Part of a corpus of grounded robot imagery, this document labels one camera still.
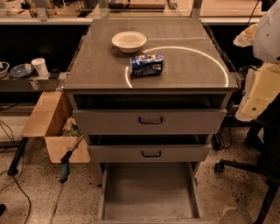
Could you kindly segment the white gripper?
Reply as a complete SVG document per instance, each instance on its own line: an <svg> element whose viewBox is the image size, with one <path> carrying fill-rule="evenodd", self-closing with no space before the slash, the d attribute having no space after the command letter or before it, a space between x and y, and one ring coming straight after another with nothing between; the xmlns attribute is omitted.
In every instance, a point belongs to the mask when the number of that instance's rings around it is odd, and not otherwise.
<svg viewBox="0 0 280 224"><path fill-rule="evenodd" d="M253 54L264 63L246 77L245 95L235 113L242 122L256 119L280 93L280 0L276 0L258 24L252 24L233 40L239 47L253 45Z"/></svg>

